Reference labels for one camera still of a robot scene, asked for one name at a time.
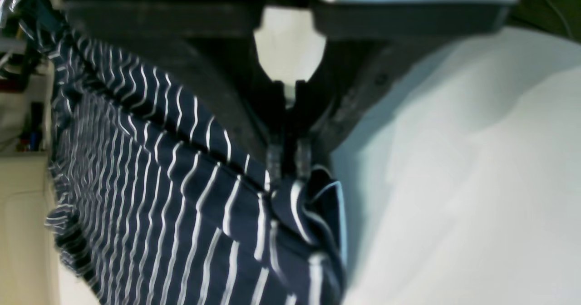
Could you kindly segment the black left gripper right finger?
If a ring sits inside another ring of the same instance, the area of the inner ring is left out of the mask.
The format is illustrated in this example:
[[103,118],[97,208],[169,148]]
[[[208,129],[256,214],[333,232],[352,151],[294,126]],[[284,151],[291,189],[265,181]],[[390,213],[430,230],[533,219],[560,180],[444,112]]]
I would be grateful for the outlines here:
[[313,75],[295,84],[293,173],[307,179],[414,65],[463,38],[498,32],[517,1],[311,0],[326,43]]

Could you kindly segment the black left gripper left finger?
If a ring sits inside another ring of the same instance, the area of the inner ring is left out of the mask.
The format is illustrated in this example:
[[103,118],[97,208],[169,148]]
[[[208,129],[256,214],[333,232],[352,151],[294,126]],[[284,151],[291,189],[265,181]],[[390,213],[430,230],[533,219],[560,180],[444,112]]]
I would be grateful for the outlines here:
[[158,66],[197,95],[236,144],[282,177],[280,133],[259,118],[272,83],[257,56],[254,32],[266,0],[63,0],[79,30]]

